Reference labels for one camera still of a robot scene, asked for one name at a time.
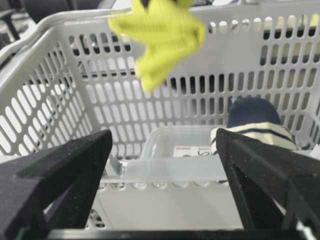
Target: white plastic basket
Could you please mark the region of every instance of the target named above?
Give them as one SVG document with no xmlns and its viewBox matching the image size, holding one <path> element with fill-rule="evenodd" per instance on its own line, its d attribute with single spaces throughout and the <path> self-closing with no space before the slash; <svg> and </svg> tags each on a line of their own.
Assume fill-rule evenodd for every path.
<svg viewBox="0 0 320 240">
<path fill-rule="evenodd" d="M 0 153 L 30 154 L 110 129 L 114 155 L 139 156 L 151 130 L 224 125 L 231 99 L 246 96 L 273 103 L 298 146 L 310 149 L 320 141 L 319 9 L 318 0 L 193 8 L 207 26 L 204 47 L 152 94 L 134 74 L 144 47 L 110 31 L 110 11 L 48 17 L 0 51 Z"/>
</svg>

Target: striped cloth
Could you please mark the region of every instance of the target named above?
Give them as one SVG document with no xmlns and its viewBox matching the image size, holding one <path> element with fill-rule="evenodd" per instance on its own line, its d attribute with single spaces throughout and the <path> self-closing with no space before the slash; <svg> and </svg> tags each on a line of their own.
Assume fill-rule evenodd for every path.
<svg viewBox="0 0 320 240">
<path fill-rule="evenodd" d="M 213 154 L 217 154 L 216 135 L 219 128 L 214 128 L 211 131 L 211 152 Z M 275 145 L 292 151 L 297 150 L 290 132 L 285 127 L 271 122 L 251 123 L 225 128 L 225 130 L 258 139 L 265 144 Z"/>
<path fill-rule="evenodd" d="M 217 153 L 216 135 L 219 128 L 211 131 L 211 151 Z M 275 107 L 267 100 L 246 97 L 236 100 L 229 109 L 227 131 L 260 140 L 265 144 L 275 145 L 289 150 L 297 146 L 289 132 L 281 125 Z"/>
</svg>

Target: yellow towel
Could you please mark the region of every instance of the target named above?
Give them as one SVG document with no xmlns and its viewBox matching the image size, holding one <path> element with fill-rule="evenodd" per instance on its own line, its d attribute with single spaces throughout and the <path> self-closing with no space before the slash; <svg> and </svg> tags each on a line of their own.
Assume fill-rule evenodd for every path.
<svg viewBox="0 0 320 240">
<path fill-rule="evenodd" d="M 203 46 L 206 28 L 190 15 L 188 8 L 192 3 L 193 0 L 133 0 L 132 15 L 109 19 L 115 33 L 146 45 L 144 55 L 135 65 L 145 91 L 165 82 L 177 62 Z"/>
</svg>

